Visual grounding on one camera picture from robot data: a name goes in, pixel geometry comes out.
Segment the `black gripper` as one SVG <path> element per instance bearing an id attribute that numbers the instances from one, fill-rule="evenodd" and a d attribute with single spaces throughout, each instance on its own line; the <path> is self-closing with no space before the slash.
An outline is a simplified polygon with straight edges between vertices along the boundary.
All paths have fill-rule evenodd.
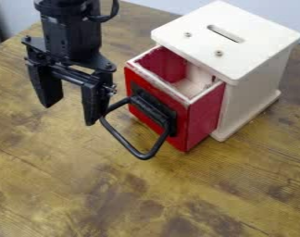
<path id="1" fill-rule="evenodd" d="M 25 65 L 41 105 L 48 108 L 61 98 L 61 80 L 81 85 L 81 105 L 87 126 L 105 114 L 116 94 L 115 66 L 101 56 L 100 22 L 83 15 L 41 15 L 43 37 L 25 36 Z"/>

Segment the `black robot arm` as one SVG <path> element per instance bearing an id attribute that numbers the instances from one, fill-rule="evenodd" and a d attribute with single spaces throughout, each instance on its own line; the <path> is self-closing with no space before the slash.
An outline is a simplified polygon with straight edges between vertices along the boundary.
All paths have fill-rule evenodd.
<path id="1" fill-rule="evenodd" d="M 91 126 L 105 114 L 115 93 L 116 66 L 100 54 L 101 24 L 119 12 L 112 0 L 108 14 L 100 13 L 99 0 L 33 0 L 41 16 L 41 37 L 25 36 L 25 65 L 29 81 L 43 106 L 63 98 L 61 83 L 81 92 L 84 122 Z"/>

